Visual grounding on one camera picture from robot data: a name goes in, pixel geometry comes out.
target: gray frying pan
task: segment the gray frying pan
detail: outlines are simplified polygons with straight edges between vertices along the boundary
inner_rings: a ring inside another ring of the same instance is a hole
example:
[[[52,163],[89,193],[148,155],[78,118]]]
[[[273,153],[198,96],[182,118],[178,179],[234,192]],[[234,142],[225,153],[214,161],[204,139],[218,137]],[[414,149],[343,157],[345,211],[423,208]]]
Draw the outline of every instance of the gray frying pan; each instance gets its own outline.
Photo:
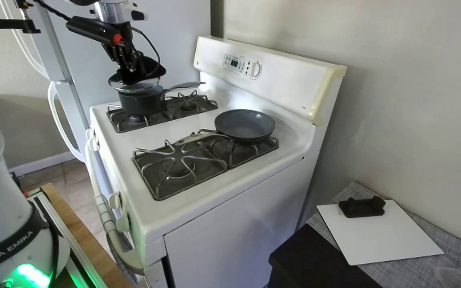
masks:
[[[276,120],[258,110],[228,110],[215,118],[217,131],[242,142],[266,141],[276,129]]]

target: pot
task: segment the pot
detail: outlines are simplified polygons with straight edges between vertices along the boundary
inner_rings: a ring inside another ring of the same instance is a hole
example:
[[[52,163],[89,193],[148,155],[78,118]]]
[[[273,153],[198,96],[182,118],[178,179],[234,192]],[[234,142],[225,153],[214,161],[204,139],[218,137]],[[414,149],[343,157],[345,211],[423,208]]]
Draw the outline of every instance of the pot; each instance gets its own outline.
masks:
[[[166,94],[174,89],[198,88],[204,81],[186,81],[170,88],[158,83],[135,83],[116,86],[122,109],[132,115],[150,117],[166,109]]]
[[[215,118],[217,131],[241,142],[263,142],[276,129],[276,120],[258,110],[228,110]]]

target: oven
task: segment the oven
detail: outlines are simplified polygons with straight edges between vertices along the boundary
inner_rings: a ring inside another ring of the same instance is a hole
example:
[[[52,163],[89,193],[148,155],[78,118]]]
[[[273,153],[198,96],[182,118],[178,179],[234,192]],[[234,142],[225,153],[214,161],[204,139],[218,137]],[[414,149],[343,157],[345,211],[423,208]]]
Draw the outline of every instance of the oven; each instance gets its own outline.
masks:
[[[170,93],[161,115],[92,107],[87,165],[102,221],[150,286],[265,286],[270,254],[297,230],[347,67],[207,37],[194,65],[204,85]],[[274,133],[254,142],[218,133],[215,118],[238,109],[270,115]]]

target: white wall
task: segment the white wall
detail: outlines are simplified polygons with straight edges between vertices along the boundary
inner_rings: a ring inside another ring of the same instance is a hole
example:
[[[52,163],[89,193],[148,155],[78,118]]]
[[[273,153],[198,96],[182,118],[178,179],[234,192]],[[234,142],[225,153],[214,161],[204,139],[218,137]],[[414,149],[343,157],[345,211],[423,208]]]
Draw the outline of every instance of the white wall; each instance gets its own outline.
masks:
[[[0,128],[9,166],[66,152],[47,104],[47,85],[28,64],[12,32],[0,30]]]
[[[228,38],[350,65],[310,213],[358,179],[461,237],[461,1],[233,0],[225,16]]]

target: gas burner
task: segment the gas burner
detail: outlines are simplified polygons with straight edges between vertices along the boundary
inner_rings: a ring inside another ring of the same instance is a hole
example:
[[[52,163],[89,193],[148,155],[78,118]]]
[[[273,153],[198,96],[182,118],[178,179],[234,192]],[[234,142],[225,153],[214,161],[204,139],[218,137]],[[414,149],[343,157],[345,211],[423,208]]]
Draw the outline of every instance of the gas burner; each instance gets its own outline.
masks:
[[[183,118],[207,110],[218,109],[218,102],[209,99],[206,94],[199,94],[198,89],[191,94],[178,94],[166,99],[166,109],[159,113],[148,117],[132,115],[124,109],[108,109],[108,117],[118,133],[134,131],[145,126],[159,125],[175,118]]]
[[[276,137],[247,144],[210,129],[201,129],[166,147],[138,149],[134,161],[156,200],[166,200],[204,181],[270,153]]]

